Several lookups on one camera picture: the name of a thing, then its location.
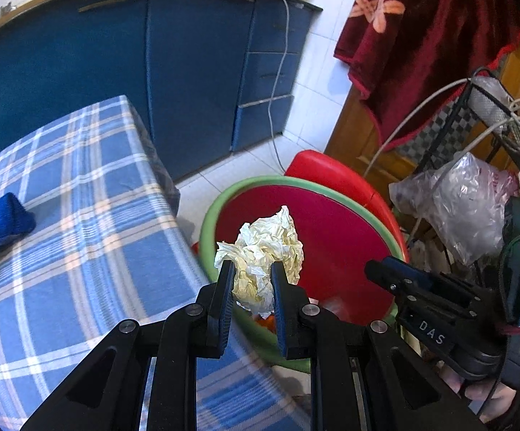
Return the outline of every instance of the red plastic chair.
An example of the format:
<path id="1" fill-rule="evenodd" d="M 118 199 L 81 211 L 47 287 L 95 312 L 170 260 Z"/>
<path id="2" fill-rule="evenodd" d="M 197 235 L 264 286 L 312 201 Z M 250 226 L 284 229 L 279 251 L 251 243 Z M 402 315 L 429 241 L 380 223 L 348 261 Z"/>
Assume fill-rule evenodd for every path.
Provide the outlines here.
<path id="1" fill-rule="evenodd" d="M 344 164 L 315 150 L 304 150 L 294 157 L 285 176 L 312 181 L 342 193 L 376 216 L 394 236 L 409 261 L 400 226 L 379 193 L 360 175 Z"/>

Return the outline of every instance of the crumpled paper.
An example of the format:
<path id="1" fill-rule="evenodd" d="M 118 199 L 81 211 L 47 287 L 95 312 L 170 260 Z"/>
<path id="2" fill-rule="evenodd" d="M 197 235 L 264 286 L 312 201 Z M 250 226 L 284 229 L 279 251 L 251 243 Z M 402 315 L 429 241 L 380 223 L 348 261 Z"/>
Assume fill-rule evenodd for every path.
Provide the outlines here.
<path id="1" fill-rule="evenodd" d="M 282 205 L 275 216 L 242 225 L 235 244 L 219 242 L 214 260 L 218 271 L 226 259 L 236 266 L 232 290 L 236 302 L 266 319 L 273 313 L 270 266 L 275 261 L 282 261 L 288 282 L 296 285 L 304 261 L 302 243 L 288 207 Z"/>

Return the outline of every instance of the transparent plastic bag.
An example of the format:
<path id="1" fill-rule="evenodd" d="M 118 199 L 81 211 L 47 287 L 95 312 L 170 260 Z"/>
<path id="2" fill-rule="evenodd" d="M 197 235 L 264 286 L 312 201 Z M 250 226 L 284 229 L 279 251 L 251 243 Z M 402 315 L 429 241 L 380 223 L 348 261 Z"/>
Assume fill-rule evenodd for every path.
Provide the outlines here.
<path id="1" fill-rule="evenodd" d="M 390 199 L 404 213 L 426 219 L 456 260 L 468 266 L 503 247 L 503 208 L 519 195 L 517 177 L 466 154 L 449 171 L 419 173 L 390 184 Z"/>

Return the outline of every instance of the blue sponge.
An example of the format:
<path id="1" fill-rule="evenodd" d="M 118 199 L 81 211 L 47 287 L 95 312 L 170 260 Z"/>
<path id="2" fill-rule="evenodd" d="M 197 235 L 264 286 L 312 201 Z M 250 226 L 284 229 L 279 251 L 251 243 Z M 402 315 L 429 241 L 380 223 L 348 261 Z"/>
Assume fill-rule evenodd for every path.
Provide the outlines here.
<path id="1" fill-rule="evenodd" d="M 35 227 L 33 214 L 22 207 L 14 194 L 7 193 L 0 198 L 0 246 L 12 243 Z"/>

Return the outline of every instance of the table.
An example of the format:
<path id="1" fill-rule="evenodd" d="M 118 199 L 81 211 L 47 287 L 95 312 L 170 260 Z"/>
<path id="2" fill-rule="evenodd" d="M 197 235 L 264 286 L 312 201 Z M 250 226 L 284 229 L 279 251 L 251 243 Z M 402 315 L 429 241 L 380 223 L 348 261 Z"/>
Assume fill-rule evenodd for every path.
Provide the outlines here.
<path id="1" fill-rule="evenodd" d="M 125 96 L 3 150 L 7 192 L 37 222 L 0 250 L 0 428 L 18 430 L 121 319 L 164 319 L 206 278 L 176 225 L 179 192 Z M 197 378 L 199 430 L 310 427 L 235 324 Z"/>

